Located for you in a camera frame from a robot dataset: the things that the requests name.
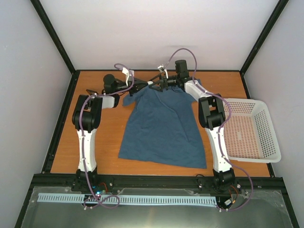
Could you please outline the black brooch box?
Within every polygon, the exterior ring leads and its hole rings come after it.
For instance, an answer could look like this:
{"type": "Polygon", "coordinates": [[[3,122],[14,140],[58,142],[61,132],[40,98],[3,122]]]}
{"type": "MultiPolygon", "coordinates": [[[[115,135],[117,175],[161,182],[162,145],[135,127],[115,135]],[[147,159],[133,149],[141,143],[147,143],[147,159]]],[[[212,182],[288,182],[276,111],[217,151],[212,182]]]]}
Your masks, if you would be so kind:
{"type": "Polygon", "coordinates": [[[95,91],[95,90],[87,89],[86,92],[87,92],[89,95],[98,95],[98,92],[95,91]]]}

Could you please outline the blue t-shirt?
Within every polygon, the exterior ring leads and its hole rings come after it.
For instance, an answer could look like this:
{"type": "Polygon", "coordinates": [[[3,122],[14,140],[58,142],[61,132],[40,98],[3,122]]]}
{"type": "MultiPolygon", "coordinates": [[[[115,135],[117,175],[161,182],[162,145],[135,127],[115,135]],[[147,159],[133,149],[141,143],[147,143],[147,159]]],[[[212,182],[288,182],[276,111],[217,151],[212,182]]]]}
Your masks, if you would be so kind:
{"type": "Polygon", "coordinates": [[[123,99],[135,104],[118,157],[186,168],[207,167],[205,149],[192,109],[195,99],[171,86],[162,92],[145,87],[123,99]]]}

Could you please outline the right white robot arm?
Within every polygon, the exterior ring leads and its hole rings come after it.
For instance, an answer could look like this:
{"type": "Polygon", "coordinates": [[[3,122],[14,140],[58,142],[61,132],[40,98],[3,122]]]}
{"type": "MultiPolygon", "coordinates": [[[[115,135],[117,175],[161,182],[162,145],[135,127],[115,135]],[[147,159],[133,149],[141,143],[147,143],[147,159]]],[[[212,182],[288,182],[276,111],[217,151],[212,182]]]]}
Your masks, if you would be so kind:
{"type": "Polygon", "coordinates": [[[225,116],[224,104],[228,103],[221,95],[209,92],[197,79],[190,77],[185,60],[177,60],[175,69],[176,74],[169,76],[166,67],[160,65],[160,73],[149,81],[148,86],[160,92],[169,86],[178,86],[198,102],[199,123],[208,135],[213,156],[211,186],[216,192],[223,192],[235,182],[224,139],[224,124],[231,116],[225,116]]]}

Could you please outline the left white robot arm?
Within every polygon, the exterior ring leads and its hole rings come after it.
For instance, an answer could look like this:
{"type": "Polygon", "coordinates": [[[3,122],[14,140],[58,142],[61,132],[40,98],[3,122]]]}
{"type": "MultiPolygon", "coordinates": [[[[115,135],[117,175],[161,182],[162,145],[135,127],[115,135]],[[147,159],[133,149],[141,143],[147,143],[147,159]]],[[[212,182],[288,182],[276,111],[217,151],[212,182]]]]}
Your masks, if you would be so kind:
{"type": "Polygon", "coordinates": [[[76,178],[88,191],[96,190],[99,185],[95,159],[95,135],[101,122],[102,110],[117,107],[120,93],[129,92],[133,95],[149,84],[128,72],[124,81],[115,78],[112,74],[107,74],[103,82],[104,89],[100,94],[90,92],[89,95],[78,97],[72,115],[72,123],[77,130],[80,154],[76,178]]]}

